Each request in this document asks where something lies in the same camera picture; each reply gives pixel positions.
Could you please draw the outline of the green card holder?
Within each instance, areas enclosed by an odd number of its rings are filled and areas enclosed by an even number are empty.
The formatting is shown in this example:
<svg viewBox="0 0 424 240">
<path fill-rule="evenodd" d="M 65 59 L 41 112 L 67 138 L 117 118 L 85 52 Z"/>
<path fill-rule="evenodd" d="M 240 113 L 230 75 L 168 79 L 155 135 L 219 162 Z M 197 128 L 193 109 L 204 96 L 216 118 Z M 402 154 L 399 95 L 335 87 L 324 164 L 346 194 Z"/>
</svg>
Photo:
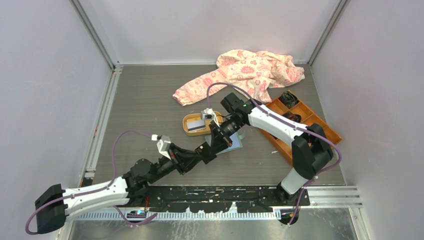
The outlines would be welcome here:
<svg viewBox="0 0 424 240">
<path fill-rule="evenodd" d="M 209 145 L 211 143 L 211 135 L 206 135 L 205 136 L 205 142 L 207 142 Z M 229 151 L 233 151 L 233 150 L 237 150 L 243 147 L 242 144 L 242 139 L 244 138 L 244 134 L 242 134 L 242 136 L 240 136 L 237 132 L 235 132 L 233 135 L 230 136 L 230 140 L 232 141 L 231 146 L 221 152 L 219 152 L 216 155 L 220 155 L 223 153 L 227 153 Z"/>
</svg>

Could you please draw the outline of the yellow oval tray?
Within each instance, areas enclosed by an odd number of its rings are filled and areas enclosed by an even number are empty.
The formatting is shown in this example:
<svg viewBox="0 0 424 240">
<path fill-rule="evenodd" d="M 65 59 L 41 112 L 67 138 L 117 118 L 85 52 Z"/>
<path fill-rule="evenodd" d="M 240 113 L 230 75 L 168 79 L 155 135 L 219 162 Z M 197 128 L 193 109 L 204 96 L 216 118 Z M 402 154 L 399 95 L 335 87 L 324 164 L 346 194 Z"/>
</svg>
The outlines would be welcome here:
<svg viewBox="0 0 424 240">
<path fill-rule="evenodd" d="M 200 135 L 210 135 L 211 129 L 209 124 L 211 119 L 203 119 L 202 113 L 191 113 L 186 115 L 182 120 L 184 132 L 191 137 Z"/>
</svg>

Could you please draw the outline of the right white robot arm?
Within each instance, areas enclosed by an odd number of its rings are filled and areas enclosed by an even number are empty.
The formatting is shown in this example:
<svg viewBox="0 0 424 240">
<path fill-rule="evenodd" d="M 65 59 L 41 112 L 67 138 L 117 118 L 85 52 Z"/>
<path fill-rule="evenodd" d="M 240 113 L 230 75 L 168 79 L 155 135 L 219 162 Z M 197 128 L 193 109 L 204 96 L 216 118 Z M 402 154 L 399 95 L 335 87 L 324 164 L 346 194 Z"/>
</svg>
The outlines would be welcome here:
<svg viewBox="0 0 424 240">
<path fill-rule="evenodd" d="M 292 169 L 276 187 L 276 197 L 283 205 L 291 205 L 300 189 L 334 157 L 331 142 L 317 123 L 305 125 L 289 120 L 255 99 L 243 101 L 234 93 L 227 95 L 221 105 L 229 113 L 229 118 L 222 123 L 210 122 L 208 157 L 229 148 L 231 136 L 245 125 L 263 130 L 286 143 L 291 149 Z"/>
</svg>

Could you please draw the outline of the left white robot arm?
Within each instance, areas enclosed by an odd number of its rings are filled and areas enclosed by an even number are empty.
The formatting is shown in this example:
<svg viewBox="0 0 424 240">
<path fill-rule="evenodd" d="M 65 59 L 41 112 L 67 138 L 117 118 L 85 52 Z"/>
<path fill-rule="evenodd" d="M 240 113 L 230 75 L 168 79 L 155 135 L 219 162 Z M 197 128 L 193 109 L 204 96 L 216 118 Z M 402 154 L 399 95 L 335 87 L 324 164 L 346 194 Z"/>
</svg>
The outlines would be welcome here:
<svg viewBox="0 0 424 240">
<path fill-rule="evenodd" d="M 224 150 L 216 142 L 204 142 L 195 150 L 180 148 L 171 143 L 158 162 L 142 158 L 122 176 L 81 188 L 63 189 L 61 184 L 50 186 L 35 201 L 34 234 L 46 234 L 60 229 L 65 222 L 91 210 L 132 204 L 141 206 L 146 200 L 149 185 L 173 171 L 188 173 L 199 162 L 208 164 Z"/>
</svg>

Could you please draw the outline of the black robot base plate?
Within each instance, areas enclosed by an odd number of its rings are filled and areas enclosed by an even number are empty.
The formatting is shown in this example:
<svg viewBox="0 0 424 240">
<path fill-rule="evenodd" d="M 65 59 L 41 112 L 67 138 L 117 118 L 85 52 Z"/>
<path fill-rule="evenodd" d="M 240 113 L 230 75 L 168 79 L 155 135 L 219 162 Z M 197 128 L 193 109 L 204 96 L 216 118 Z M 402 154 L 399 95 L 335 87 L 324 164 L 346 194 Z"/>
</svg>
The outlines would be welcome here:
<svg viewBox="0 0 424 240">
<path fill-rule="evenodd" d="M 307 191 L 293 195 L 283 192 L 280 185 L 242 186 L 150 186 L 141 196 L 131 198 L 124 207 L 147 207 L 155 213 L 229 212 L 232 205 L 238 213 L 268 213 L 274 207 L 294 208 L 310 204 Z"/>
</svg>

